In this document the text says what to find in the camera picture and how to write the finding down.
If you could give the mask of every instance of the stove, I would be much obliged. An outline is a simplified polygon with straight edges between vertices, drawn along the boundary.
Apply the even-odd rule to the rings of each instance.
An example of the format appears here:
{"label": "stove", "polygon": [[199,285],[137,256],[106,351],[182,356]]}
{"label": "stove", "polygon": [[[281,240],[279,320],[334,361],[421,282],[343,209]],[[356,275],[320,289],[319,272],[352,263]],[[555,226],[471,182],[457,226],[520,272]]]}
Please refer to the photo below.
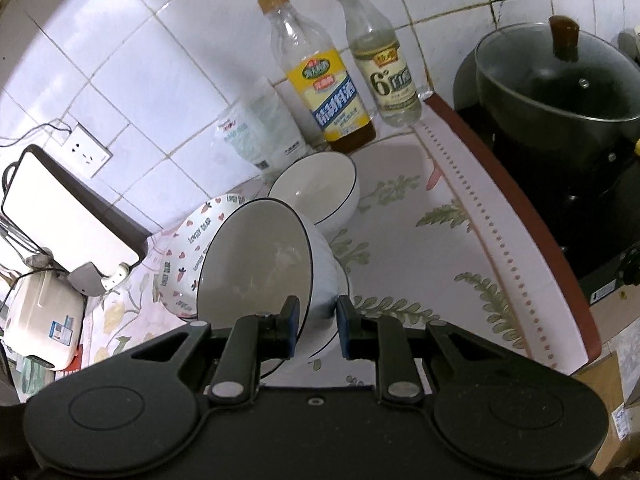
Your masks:
{"label": "stove", "polygon": [[544,168],[523,171],[527,156],[480,105],[460,116],[519,184],[546,222],[590,304],[622,285],[640,285],[640,161],[614,150],[596,184],[561,189]]}

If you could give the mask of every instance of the plastic bottle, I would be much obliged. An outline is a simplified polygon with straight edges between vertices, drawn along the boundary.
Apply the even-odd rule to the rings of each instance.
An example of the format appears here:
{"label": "plastic bottle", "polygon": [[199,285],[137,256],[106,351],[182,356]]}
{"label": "plastic bottle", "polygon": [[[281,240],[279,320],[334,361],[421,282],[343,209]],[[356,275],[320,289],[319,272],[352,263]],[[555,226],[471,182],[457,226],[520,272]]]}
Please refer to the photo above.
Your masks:
{"label": "plastic bottle", "polygon": [[337,152],[349,153],[376,138],[353,81],[331,38],[300,16],[289,0],[258,0],[271,20],[271,51]]}
{"label": "plastic bottle", "polygon": [[347,41],[360,72],[391,126],[414,124],[422,113],[415,84],[391,22],[369,0],[338,0]]}

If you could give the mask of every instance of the white plastic packet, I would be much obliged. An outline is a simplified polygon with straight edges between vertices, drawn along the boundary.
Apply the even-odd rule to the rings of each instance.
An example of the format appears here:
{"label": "white plastic packet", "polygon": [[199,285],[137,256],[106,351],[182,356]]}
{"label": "white plastic packet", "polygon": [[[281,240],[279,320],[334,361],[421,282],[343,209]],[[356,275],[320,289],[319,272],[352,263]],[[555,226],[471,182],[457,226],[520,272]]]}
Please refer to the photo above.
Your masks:
{"label": "white plastic packet", "polygon": [[222,112],[216,135],[256,166],[268,184],[313,151],[300,135],[289,109],[264,77]]}

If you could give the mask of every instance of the stove knob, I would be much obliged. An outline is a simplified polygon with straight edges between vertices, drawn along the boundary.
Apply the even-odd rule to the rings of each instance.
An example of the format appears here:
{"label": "stove knob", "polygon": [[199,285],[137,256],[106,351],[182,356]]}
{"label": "stove knob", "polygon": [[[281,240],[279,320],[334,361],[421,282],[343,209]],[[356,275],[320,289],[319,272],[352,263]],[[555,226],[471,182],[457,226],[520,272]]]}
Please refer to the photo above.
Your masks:
{"label": "stove knob", "polygon": [[631,251],[622,263],[621,270],[625,285],[640,285],[640,251]]}

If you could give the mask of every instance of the blue stripe on label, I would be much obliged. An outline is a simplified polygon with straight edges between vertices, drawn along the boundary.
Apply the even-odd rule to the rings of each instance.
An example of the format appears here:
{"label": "blue stripe on label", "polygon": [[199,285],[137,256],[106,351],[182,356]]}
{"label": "blue stripe on label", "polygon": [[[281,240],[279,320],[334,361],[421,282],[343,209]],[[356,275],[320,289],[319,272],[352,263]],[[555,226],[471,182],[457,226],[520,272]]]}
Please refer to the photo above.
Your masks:
{"label": "blue stripe on label", "polygon": [[340,86],[314,112],[314,119],[323,130],[349,106],[358,95],[356,87],[347,74]]}

